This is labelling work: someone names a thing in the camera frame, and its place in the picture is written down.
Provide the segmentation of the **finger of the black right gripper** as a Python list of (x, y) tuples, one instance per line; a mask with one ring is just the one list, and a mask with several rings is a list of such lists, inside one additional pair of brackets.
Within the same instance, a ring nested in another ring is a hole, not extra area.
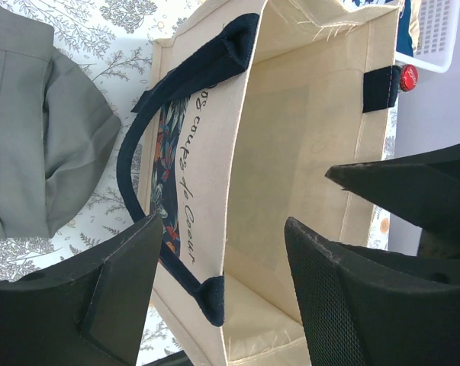
[(460, 144), (376, 162), (335, 165), (326, 177), (446, 240), (460, 240)]

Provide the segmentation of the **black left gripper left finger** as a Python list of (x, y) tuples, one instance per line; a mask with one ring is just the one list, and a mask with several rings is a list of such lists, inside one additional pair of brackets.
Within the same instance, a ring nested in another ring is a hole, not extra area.
[(21, 279), (0, 281), (0, 365), (134, 365), (162, 221), (126, 230)]

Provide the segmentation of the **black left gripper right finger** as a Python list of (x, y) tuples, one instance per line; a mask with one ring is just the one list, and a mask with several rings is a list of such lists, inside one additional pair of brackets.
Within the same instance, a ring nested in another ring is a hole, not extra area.
[(311, 364), (460, 365), (460, 259), (284, 233)]

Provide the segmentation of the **dark cola bottle red cap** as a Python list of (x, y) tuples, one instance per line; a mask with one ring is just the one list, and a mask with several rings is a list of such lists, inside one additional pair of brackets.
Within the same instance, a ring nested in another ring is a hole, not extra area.
[(401, 92), (413, 91), (418, 83), (419, 74), (417, 68), (411, 64), (400, 67), (399, 89)]

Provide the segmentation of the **beige canvas tote bag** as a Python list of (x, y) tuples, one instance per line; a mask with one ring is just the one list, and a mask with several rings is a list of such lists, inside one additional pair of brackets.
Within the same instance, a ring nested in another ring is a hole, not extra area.
[(162, 219), (153, 302), (192, 364), (310, 364), (285, 222), (367, 243), (372, 204), (326, 172), (382, 157), (399, 17), (207, 1), (155, 42), (117, 183), (133, 220)]

